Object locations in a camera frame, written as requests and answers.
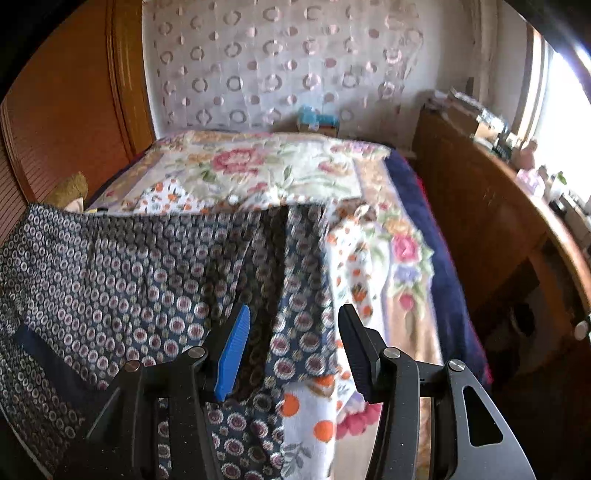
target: navy blue blanket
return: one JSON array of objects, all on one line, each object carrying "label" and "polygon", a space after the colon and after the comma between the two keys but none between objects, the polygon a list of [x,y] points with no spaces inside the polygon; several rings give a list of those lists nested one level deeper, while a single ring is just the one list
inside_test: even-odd
[{"label": "navy blue blanket", "polygon": [[431,295],[437,316],[437,331],[443,361],[462,360],[485,387],[491,383],[484,349],[480,344],[466,307],[462,286],[447,245],[431,209],[423,196],[414,170],[396,151],[385,160],[388,173],[398,190],[410,218],[423,233],[432,257],[435,276]]}]

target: wooden desk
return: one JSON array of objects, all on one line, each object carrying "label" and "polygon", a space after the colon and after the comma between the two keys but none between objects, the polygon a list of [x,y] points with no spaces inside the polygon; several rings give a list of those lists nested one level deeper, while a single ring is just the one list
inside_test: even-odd
[{"label": "wooden desk", "polygon": [[[481,336],[491,318],[539,286],[557,328],[591,313],[591,272],[562,221],[516,184],[516,173],[439,113],[423,109],[413,142],[417,173],[447,241]],[[551,265],[553,252],[576,301]]]}]

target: blue gripper pad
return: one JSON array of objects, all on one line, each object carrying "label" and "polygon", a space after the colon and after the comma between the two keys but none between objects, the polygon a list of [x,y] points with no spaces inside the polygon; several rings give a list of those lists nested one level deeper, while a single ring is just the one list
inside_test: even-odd
[{"label": "blue gripper pad", "polygon": [[220,402],[226,399],[234,387],[250,329],[251,311],[242,305],[217,363],[217,382],[213,394]]}]

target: window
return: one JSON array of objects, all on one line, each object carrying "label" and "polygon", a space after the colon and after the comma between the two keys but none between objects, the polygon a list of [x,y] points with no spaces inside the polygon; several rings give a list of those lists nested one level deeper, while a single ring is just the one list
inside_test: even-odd
[{"label": "window", "polygon": [[562,171],[567,187],[583,202],[591,196],[591,103],[569,64],[550,52],[548,79],[534,138],[537,166]]}]

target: cabinet knob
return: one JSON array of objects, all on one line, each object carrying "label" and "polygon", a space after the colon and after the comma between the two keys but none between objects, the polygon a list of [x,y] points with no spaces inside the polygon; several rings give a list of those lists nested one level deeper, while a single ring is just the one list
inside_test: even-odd
[{"label": "cabinet knob", "polygon": [[589,335],[590,331],[591,331],[591,319],[588,316],[587,318],[585,318],[585,320],[581,320],[574,327],[574,337],[577,340],[581,341]]}]

